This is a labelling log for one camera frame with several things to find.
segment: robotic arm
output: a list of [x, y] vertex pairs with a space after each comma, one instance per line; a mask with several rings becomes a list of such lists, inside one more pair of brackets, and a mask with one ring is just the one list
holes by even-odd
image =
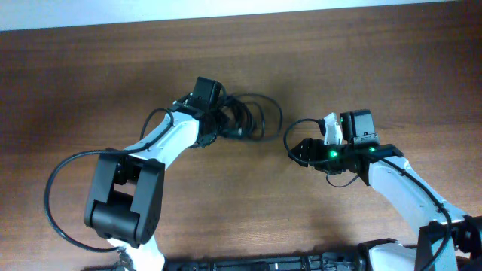
[[[174, 102], [172, 113], [158, 127], [125, 150], [140, 149], [147, 142], [153, 142], [151, 147], [127, 155], [99, 155], [84, 222], [122, 251], [126, 269], [163, 269], [164, 256], [157, 249], [154, 231], [164, 171], [184, 149], [195, 144], [205, 147], [215, 140], [217, 127], [211, 118], [220, 90], [218, 82], [198, 78], [194, 91]], [[133, 196], [115, 190], [114, 184], [127, 182], [136, 186]]]
[[[316, 122], [325, 140], [304, 139], [290, 150], [286, 135], [304, 121]], [[340, 122], [343, 132], [335, 113], [323, 120], [294, 123], [284, 138], [288, 156], [301, 166], [327, 173], [327, 180], [346, 170], [356, 173], [390, 201], [419, 237], [417, 250], [396, 245], [394, 240], [361, 245], [361, 266], [368, 270], [457, 270], [456, 247], [471, 253], [471, 259], [480, 257], [482, 217], [472, 218], [446, 201], [415, 173], [394, 145], [380, 145], [369, 110], [342, 113]], [[342, 139], [348, 143], [341, 144]]]

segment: wire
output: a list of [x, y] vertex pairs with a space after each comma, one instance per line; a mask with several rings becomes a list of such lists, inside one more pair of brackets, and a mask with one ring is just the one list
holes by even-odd
[[411, 181], [413, 181], [418, 187], [420, 187], [426, 194], [429, 196], [429, 198], [432, 200], [432, 202], [437, 206], [438, 210], [445, 216], [445, 219], [447, 220], [447, 228], [445, 231], [445, 236], [444, 239], [442, 240], [442, 243], [440, 247], [438, 248], [437, 252], [435, 252], [434, 256], [426, 265], [421, 269], [422, 271], [429, 270], [432, 268], [434, 263], [438, 260], [442, 252], [444, 252], [445, 248], [447, 247], [448, 242], [450, 241], [451, 238], [451, 233], [452, 233], [452, 218], [450, 217], [448, 211], [444, 208], [444, 205], [438, 201], [437, 198], [430, 192], [430, 190], [423, 185], [419, 180], [417, 180], [415, 177], [413, 177], [410, 173], [408, 173], [405, 169], [402, 169], [401, 167], [395, 165], [394, 163], [388, 161], [385, 158], [376, 158], [372, 157], [371, 155], [365, 154], [366, 157], [372, 159], [372, 160], [380, 160], [383, 161], [384, 163], [390, 165], [392, 168], [398, 170], [402, 175], [407, 176]]
[[[218, 100], [217, 105], [210, 111], [212, 119], [219, 120], [219, 115], [224, 114], [226, 111], [231, 111], [233, 119], [227, 123], [216, 123], [218, 128], [217, 135], [226, 139], [236, 139], [251, 142], [264, 142], [273, 140], [281, 133], [283, 113], [279, 103], [268, 96], [257, 93], [245, 93], [241, 95], [228, 95], [226, 88], [220, 84], [223, 96]], [[241, 99], [246, 97], [255, 97], [265, 99], [273, 104], [279, 112], [279, 122], [275, 134], [266, 136], [266, 119], [263, 107], [255, 101], [242, 101]], [[261, 122], [257, 122], [255, 116], [249, 109], [248, 105], [253, 105], [259, 111]]]
[[53, 180], [55, 180], [55, 177], [56, 175], [59, 173], [59, 171], [64, 167], [66, 166], [67, 164], [69, 164], [70, 162], [72, 162], [73, 160], [75, 159], [78, 159], [80, 157], [84, 157], [84, 156], [87, 156], [87, 155], [94, 155], [94, 154], [111, 154], [111, 155], [127, 155], [127, 154], [134, 154], [134, 153], [137, 153], [137, 152], [140, 152], [140, 151], [144, 151], [148, 148], [150, 148], [153, 144], [155, 144], [155, 142], [157, 142], [160, 138], [162, 138], [168, 131], [169, 129], [174, 125], [174, 117], [171, 113], [171, 111], [167, 110], [167, 109], [163, 109], [163, 108], [158, 108], [158, 109], [155, 109], [154, 111], [152, 111], [150, 114], [149, 114], [149, 117], [148, 119], [146, 120], [144, 126], [142, 127], [142, 136], [144, 134], [144, 131], [145, 131], [145, 127], [147, 126], [147, 123], [148, 121], [151, 119], [151, 117], [158, 111], [165, 111], [166, 114], [169, 115], [170, 117], [170, 122], [169, 122], [169, 125], [158, 135], [156, 136], [155, 139], [153, 139], [152, 141], [146, 143], [144, 146], [140, 147], [140, 148], [136, 148], [136, 149], [132, 149], [132, 150], [122, 150], [122, 151], [118, 151], [118, 150], [94, 150], [94, 151], [82, 151], [80, 153], [77, 153], [77, 154], [73, 154], [71, 155], [70, 157], [67, 157], [65, 158], [62, 162], [60, 162], [56, 167], [55, 169], [52, 171], [52, 173], [50, 174], [50, 177], [48, 178], [47, 180], [47, 184], [45, 185], [45, 191], [44, 191], [44, 211], [45, 211], [45, 215], [47, 216], [47, 219], [50, 223], [50, 225], [52, 226], [53, 230], [55, 230], [56, 233], [58, 233], [60, 235], [60, 237], [64, 238], [67, 242], [79, 247], [79, 248], [82, 248], [82, 249], [85, 249], [87, 251], [92, 251], [92, 252], [98, 252], [98, 253], [106, 253], [106, 252], [113, 252], [113, 251], [117, 251], [120, 249], [120, 247], [115, 247], [115, 248], [94, 248], [92, 246], [89, 246], [89, 245], [85, 245], [75, 239], [73, 239], [72, 237], [70, 237], [65, 231], [63, 231], [60, 226], [55, 222], [55, 220], [53, 219], [53, 216], [52, 216], [52, 212], [50, 210], [50, 190], [52, 188], [52, 184], [53, 184]]
[[167, 110], [164, 109], [164, 108], [154, 109], [154, 110], [148, 115], [148, 117], [145, 119], [144, 125], [142, 126], [140, 139], [143, 139], [143, 138], [144, 138], [144, 132], [145, 132], [145, 129], [148, 127], [149, 121], [150, 121], [151, 118], [152, 118], [157, 112], [159, 112], [159, 111], [167, 112]]
[[328, 178], [329, 175], [330, 175], [330, 173], [326, 174], [326, 181], [328, 182], [329, 185], [331, 185], [332, 187], [336, 187], [336, 188], [347, 187], [347, 186], [351, 185], [354, 181], [356, 181], [360, 177], [359, 175], [357, 175], [351, 181], [349, 181], [347, 184], [344, 184], [344, 185], [334, 185], [330, 182], [330, 179]]

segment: black bracket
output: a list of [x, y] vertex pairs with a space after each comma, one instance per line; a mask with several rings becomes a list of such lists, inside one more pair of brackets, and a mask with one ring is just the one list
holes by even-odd
[[370, 168], [370, 163], [374, 163], [376, 160], [379, 160], [381, 158], [387, 158], [387, 157], [403, 157], [404, 153], [401, 152], [396, 146], [393, 144], [385, 144], [381, 146], [376, 146], [372, 147], [371, 151], [370, 150], [365, 150], [367, 154], [372, 157], [371, 159], [368, 159], [364, 155], [357, 155], [354, 156], [355, 159], [350, 159], [348, 164], [348, 169], [350, 172], [356, 173], [360, 176], [360, 179], [363, 180], [363, 182], [367, 185], [370, 186], [370, 182], [368, 180], [368, 170]]
[[[431, 221], [429, 225], [420, 227], [415, 260], [416, 270], [433, 257], [440, 245], [438, 241], [444, 238], [446, 230], [447, 225], [437, 221]], [[452, 246], [452, 250], [458, 247], [461, 252], [470, 253], [470, 260], [482, 257], [482, 216], [474, 218], [465, 215], [463, 221], [452, 224], [451, 230], [452, 239], [449, 240], [448, 245]], [[446, 257], [444, 260], [455, 261], [456, 258]]]
[[[163, 163], [131, 156], [100, 154], [90, 187], [84, 223], [102, 238], [116, 238], [138, 248], [154, 234], [160, 218]], [[134, 195], [114, 189], [132, 182]]]
[[340, 114], [343, 138], [355, 148], [379, 145], [378, 134], [375, 133], [374, 120], [370, 110], [363, 109]]
[[221, 83], [198, 77], [193, 92], [175, 102], [170, 109], [172, 112], [188, 114], [200, 121], [197, 136], [197, 146], [199, 147], [205, 147], [216, 139], [218, 115], [223, 114], [215, 111], [220, 92]]

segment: brown tabletop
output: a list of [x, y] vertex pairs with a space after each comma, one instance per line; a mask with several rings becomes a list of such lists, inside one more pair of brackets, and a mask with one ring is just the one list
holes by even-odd
[[[482, 215], [481, 18], [480, 6], [453, 2], [0, 33], [0, 269], [116, 261], [50, 228], [47, 177], [74, 152], [135, 143], [147, 114], [192, 91], [200, 75], [230, 93], [277, 99], [283, 129], [369, 108], [382, 143], [398, 146], [448, 201]], [[319, 136], [307, 124], [288, 141]], [[83, 222], [95, 165], [88, 157], [61, 171], [52, 212], [76, 239], [108, 247]], [[381, 195], [361, 181], [330, 187], [287, 158], [281, 138], [219, 139], [182, 153], [166, 172], [155, 236], [169, 258], [416, 243]]]

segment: black joint housing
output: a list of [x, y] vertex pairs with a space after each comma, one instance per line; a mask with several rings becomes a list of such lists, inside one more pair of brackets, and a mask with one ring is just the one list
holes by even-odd
[[221, 85], [218, 82], [199, 76], [187, 104], [206, 112], [215, 107], [220, 90]]
[[[102, 238], [116, 238], [134, 248], [145, 244], [159, 222], [164, 169], [156, 160], [100, 154], [84, 223]], [[114, 183], [127, 181], [136, 184], [133, 196], [114, 189]]]
[[345, 112], [340, 116], [343, 138], [352, 143], [355, 148], [380, 144], [378, 134], [375, 133], [374, 120], [370, 110]]
[[455, 245], [461, 252], [470, 253], [470, 259], [482, 257], [482, 216], [464, 216], [464, 221], [453, 225]]
[[354, 160], [351, 160], [349, 163], [349, 170], [354, 172], [360, 176], [363, 182], [370, 186], [370, 182], [368, 180], [368, 170], [370, 168], [371, 163], [375, 163], [377, 160], [387, 157], [403, 157], [404, 153], [402, 153], [396, 146], [393, 144], [386, 144], [381, 146], [376, 146], [373, 148], [372, 151], [369, 149], [364, 150], [367, 155], [370, 156], [370, 159], [366, 158], [364, 155], [356, 156]]

